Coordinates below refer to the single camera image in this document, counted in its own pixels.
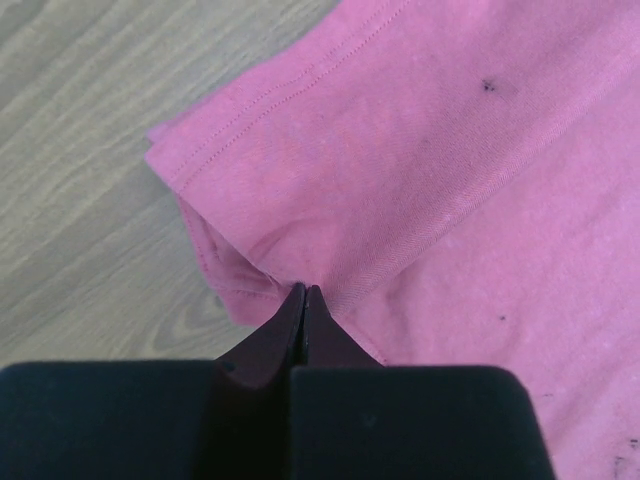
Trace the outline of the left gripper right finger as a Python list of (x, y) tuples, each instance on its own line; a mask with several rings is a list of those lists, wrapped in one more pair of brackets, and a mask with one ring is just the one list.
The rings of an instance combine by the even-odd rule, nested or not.
[(305, 295), (290, 374), (294, 479), (551, 479), (529, 394), (493, 366), (384, 367)]

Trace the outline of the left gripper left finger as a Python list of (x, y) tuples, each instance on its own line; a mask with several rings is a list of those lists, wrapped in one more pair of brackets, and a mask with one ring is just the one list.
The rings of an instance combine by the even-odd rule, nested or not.
[(1, 372), (5, 479), (280, 479), (306, 290), (215, 360), (25, 362)]

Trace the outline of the salmon pink t shirt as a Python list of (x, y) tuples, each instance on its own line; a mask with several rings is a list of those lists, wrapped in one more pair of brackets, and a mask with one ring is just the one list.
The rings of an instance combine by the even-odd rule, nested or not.
[(203, 274), (387, 364), (490, 364), (563, 479), (639, 475), (639, 5), (343, 1), (150, 131)]

